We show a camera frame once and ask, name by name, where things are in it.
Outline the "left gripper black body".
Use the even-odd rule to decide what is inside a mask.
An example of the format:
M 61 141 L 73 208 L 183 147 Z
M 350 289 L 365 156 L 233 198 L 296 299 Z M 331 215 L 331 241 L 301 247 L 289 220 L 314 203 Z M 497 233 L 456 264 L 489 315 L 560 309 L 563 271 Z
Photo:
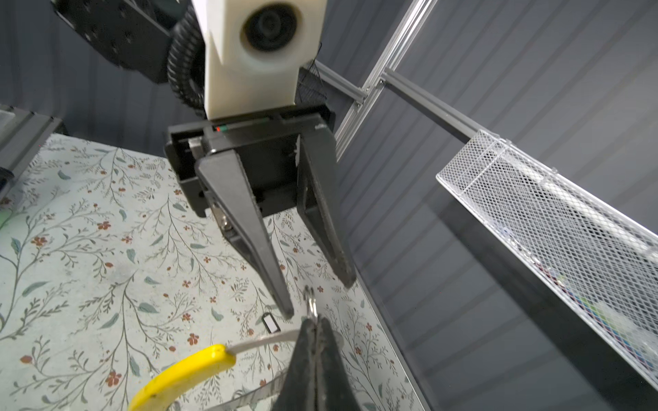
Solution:
M 246 178 L 261 215 L 268 217 L 297 204 L 298 137 L 306 130 L 306 120 L 321 120 L 334 131 L 336 114 L 324 104 L 289 106 L 215 121 L 200 121 L 168 130 L 164 153 L 171 169 L 198 217 L 206 217 L 212 205 L 196 175 L 199 159 L 233 150 L 246 172 Z

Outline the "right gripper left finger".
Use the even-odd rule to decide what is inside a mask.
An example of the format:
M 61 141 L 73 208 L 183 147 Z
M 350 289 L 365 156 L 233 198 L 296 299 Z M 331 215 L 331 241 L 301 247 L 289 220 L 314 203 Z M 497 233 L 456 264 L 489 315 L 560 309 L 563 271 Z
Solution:
M 309 411 L 316 406 L 317 321 L 306 319 L 296 340 L 284 385 L 272 406 L 274 411 Z

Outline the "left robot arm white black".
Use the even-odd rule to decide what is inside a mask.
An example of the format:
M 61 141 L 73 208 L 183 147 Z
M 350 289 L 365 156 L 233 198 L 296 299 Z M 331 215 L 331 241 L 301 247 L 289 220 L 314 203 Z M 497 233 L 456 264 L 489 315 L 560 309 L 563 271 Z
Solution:
M 296 208 L 346 288 L 356 267 L 341 222 L 334 113 L 298 104 L 323 1 L 56 1 L 56 14 L 114 65 L 170 85 L 197 123 L 164 152 L 191 209 L 212 212 L 286 318 L 294 313 L 264 223 Z

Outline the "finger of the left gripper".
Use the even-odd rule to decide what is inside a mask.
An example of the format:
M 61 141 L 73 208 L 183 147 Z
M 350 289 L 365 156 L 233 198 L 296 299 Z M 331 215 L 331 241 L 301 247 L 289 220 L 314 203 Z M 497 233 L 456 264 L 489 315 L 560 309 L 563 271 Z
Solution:
M 299 137 L 297 211 L 334 275 L 347 289 L 356 267 L 344 232 L 337 180 L 336 140 L 326 125 Z
M 195 167 L 214 210 L 223 214 L 218 225 L 224 237 L 259 273 L 281 315 L 291 319 L 294 304 L 240 157 L 233 150 L 219 152 Z

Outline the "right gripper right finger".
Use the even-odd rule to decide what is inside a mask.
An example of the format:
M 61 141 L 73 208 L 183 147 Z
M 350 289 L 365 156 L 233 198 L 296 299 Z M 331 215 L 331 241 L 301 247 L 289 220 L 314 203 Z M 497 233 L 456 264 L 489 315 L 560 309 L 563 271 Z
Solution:
M 316 326 L 315 409 L 360 410 L 331 323 L 322 317 Z

